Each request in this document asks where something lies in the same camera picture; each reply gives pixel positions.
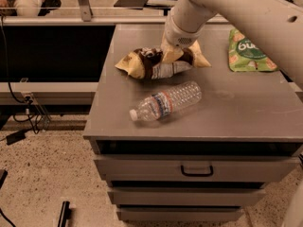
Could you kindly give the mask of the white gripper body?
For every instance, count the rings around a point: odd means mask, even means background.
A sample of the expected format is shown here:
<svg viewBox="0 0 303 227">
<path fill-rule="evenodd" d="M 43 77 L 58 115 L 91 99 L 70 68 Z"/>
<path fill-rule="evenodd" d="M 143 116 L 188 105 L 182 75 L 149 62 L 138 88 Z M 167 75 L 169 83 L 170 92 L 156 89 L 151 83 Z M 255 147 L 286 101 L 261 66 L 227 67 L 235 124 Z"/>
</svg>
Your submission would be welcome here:
<svg viewBox="0 0 303 227">
<path fill-rule="evenodd" d="M 176 47 L 190 47 L 201 34 L 203 22 L 199 15 L 170 14 L 165 22 L 164 35 Z"/>
</svg>

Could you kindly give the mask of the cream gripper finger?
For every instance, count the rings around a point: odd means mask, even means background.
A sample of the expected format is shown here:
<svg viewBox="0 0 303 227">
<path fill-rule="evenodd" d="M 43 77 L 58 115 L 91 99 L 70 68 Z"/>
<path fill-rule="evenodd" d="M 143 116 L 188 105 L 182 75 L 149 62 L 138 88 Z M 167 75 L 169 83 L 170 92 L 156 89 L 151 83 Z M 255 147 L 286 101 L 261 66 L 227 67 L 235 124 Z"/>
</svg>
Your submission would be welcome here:
<svg viewBox="0 0 303 227">
<path fill-rule="evenodd" d="M 184 54 L 181 48 L 175 47 L 167 41 L 163 41 L 161 43 L 161 49 L 163 51 L 162 63 L 173 63 L 181 58 Z"/>
</svg>

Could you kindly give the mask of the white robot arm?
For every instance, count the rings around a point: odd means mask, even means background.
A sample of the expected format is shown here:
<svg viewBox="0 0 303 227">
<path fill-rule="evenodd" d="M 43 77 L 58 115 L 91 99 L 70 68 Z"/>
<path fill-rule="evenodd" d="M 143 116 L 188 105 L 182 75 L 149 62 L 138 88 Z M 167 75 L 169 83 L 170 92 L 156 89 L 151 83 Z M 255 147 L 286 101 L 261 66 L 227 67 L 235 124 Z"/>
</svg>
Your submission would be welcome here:
<svg viewBox="0 0 303 227">
<path fill-rule="evenodd" d="M 217 14 L 303 87 L 303 8 L 285 0 L 178 0 L 165 22 L 165 43 L 191 46 Z"/>
</svg>

